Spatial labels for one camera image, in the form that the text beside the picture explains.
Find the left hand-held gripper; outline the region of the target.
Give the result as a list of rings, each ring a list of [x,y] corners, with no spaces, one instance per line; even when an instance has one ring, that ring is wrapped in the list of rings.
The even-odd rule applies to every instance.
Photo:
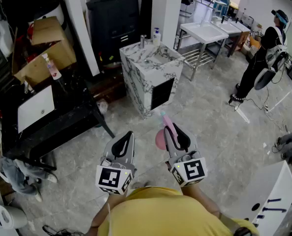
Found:
[[[96,186],[101,191],[124,195],[137,170],[129,163],[133,161],[134,146],[132,131],[122,133],[107,143],[96,172]]]

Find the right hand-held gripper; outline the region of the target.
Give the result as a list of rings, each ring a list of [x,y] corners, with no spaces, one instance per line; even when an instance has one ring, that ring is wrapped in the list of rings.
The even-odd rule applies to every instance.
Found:
[[[173,123],[173,126],[178,135],[177,138],[174,138],[168,126],[164,128],[165,145],[170,155],[168,162],[171,168],[169,171],[180,187],[199,183],[208,176],[208,170],[205,158],[200,155],[199,151],[196,151],[196,137],[179,124]]]

